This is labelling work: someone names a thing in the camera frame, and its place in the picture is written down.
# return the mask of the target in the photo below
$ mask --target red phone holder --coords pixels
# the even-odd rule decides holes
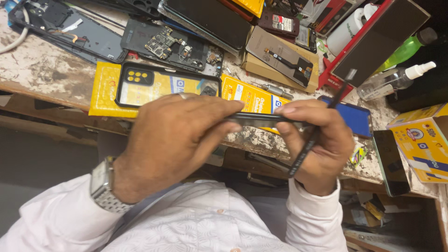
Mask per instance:
[[[344,60],[344,55],[346,52],[349,52],[352,47],[354,47],[359,40],[369,31],[369,29],[372,27],[372,25],[375,23],[375,21],[384,13],[384,11],[390,6],[392,3],[392,0],[386,0],[379,8],[375,11],[375,13],[372,15],[372,17],[364,24],[364,26],[359,30],[359,32],[352,38],[352,40],[344,47],[344,49],[339,53],[339,55],[330,62],[328,59],[323,59],[323,64],[325,65],[326,69],[323,71],[323,73],[319,76],[319,88],[323,87],[324,85],[330,86],[336,90],[341,89],[342,87],[342,80],[340,80],[338,77],[331,74],[333,69],[336,68],[339,62],[342,62]],[[353,86],[347,85],[344,93],[340,97],[342,100],[347,94],[349,94],[354,89]]]

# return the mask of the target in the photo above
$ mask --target person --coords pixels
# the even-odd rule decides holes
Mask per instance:
[[[168,95],[140,108],[125,151],[102,163],[111,166],[102,171],[113,174],[111,191],[102,192],[108,200],[92,192],[102,183],[97,168],[93,175],[50,188],[20,208],[21,218],[0,239],[0,251],[347,251],[337,176],[354,142],[339,113],[326,106],[298,100],[276,110],[321,130],[319,144],[289,179],[283,204],[289,215],[280,216],[286,223],[283,237],[273,235],[254,207],[223,183],[179,183],[205,163],[228,133],[242,130],[223,119],[241,111],[243,103]],[[304,143],[301,133],[287,122],[279,122],[277,129],[295,158]],[[136,203],[149,198],[144,209],[119,225]],[[272,214],[276,218],[281,211]]]

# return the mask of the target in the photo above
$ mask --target dirty table surface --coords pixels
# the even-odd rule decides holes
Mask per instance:
[[[126,25],[128,19],[126,14],[101,9],[88,4],[85,7],[97,11],[122,25]],[[7,26],[6,20],[6,12],[0,12],[0,43],[3,46],[19,37],[19,34]],[[95,18],[95,20],[119,34],[123,33],[122,28],[103,22],[98,18]],[[322,58],[322,52],[318,51],[318,54]],[[329,56],[330,60],[334,58],[330,53]],[[132,60],[151,64],[141,59]],[[327,87],[317,90],[315,93],[296,90],[264,77],[247,73],[239,65],[240,61],[238,59],[226,53],[223,73],[246,83],[274,84],[283,88],[287,93],[292,94],[294,100],[315,99],[320,95],[333,96],[335,94],[333,90]],[[322,60],[319,61],[319,71],[320,73],[323,71]],[[89,109],[94,76],[94,65],[34,35],[28,35],[26,40],[16,49],[0,55],[0,90],[20,93],[73,108]],[[355,91],[348,94],[343,99],[343,102],[369,109],[372,115],[374,130],[385,129],[385,126],[398,115],[396,111],[388,107],[385,99],[363,102],[359,99]],[[356,168],[348,163],[344,168],[343,175],[377,184],[383,183],[372,141],[370,139],[357,138],[355,140],[366,147],[368,151],[367,156]],[[280,159],[289,158],[288,150],[280,136],[257,128],[245,127],[240,133],[230,134],[223,141],[223,144]],[[403,162],[408,171],[408,179],[412,192],[433,198],[438,198],[441,194],[446,196],[447,188],[445,185],[439,186],[436,184],[420,183],[404,158]]]

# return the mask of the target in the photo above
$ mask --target fingernail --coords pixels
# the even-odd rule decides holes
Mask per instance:
[[[240,132],[241,130],[243,130],[243,127],[241,127],[241,125],[235,125],[230,129],[230,133]]]
[[[276,127],[277,127],[277,130],[282,134],[288,133],[288,131],[289,131],[289,127],[286,123],[279,122],[279,123],[277,123]]]
[[[283,114],[292,113],[296,110],[296,108],[286,108],[283,110]]]
[[[280,114],[283,111],[284,107],[280,106],[274,110],[274,114]]]

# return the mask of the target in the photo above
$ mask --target white shirt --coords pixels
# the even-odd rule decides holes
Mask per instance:
[[[0,239],[2,252],[88,252],[106,244],[122,214],[100,208],[90,175],[52,187],[25,203]],[[223,183],[198,181],[168,192],[136,217],[103,252],[341,252],[338,189],[318,197],[289,181],[286,242],[271,234],[252,205]]]

